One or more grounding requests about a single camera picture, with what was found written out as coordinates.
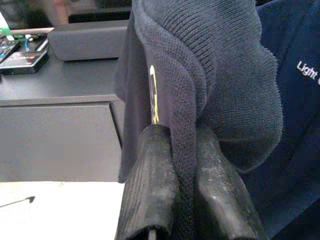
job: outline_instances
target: yellow logo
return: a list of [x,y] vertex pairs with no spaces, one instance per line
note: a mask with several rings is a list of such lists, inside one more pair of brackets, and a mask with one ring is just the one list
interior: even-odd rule
[[150,67],[150,76],[153,78],[153,81],[150,81],[152,123],[159,124],[157,78],[155,67],[153,65]]

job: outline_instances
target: gray desk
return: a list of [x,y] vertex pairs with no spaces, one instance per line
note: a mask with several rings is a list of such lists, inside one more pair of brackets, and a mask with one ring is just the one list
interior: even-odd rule
[[116,59],[49,60],[1,76],[0,182],[118,180],[124,103]]

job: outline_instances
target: speaker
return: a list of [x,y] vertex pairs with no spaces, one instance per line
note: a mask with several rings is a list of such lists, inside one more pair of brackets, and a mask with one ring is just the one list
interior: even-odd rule
[[48,34],[54,55],[62,61],[117,58],[129,20],[70,23]]

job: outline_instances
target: white surface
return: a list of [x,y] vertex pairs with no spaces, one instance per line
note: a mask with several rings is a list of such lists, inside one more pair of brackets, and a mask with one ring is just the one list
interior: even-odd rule
[[116,182],[3,182],[0,239],[113,240],[124,184]]

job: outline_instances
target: desk drawer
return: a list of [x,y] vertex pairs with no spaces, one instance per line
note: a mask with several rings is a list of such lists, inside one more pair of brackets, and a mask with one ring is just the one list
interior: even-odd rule
[[108,102],[0,107],[1,182],[116,182],[120,156]]

